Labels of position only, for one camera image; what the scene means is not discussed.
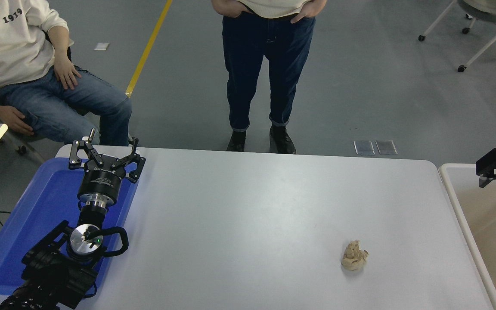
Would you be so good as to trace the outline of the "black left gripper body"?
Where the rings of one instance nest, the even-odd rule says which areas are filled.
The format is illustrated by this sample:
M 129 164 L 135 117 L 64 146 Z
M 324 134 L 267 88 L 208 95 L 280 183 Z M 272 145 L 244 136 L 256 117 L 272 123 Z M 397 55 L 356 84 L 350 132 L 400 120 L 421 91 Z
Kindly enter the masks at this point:
M 98 167 L 87 169 L 84 173 L 77 198 L 88 200 L 89 196 L 100 194 L 109 200 L 117 201 L 122 179 L 126 176 L 124 167 L 104 170 Z

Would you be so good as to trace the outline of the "person's right hand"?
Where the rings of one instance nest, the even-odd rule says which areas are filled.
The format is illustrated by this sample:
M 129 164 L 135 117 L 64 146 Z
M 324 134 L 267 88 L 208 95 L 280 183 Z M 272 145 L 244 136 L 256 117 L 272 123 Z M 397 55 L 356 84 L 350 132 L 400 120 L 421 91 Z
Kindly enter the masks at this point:
M 250 10 L 238 0 L 211 0 L 215 12 L 222 16 L 237 18 L 242 12 L 250 13 Z
M 26 136 L 33 136 L 34 130 L 24 121 L 25 116 L 16 108 L 11 106 L 0 106 L 0 121 L 12 131 Z

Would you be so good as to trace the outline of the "person's left hand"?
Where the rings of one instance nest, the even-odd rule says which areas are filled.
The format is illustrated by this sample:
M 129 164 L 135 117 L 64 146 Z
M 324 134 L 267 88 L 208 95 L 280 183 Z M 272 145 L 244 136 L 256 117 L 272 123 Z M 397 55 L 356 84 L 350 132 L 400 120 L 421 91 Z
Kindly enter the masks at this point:
M 318 16 L 327 4 L 327 0 L 310 0 L 306 2 L 300 12 L 291 20 L 291 24 L 301 21 L 303 18 L 313 18 Z
M 63 85 L 65 90 L 75 90 L 79 84 L 78 79 L 81 79 L 81 74 L 67 55 L 55 55 L 53 69 L 57 81 Z

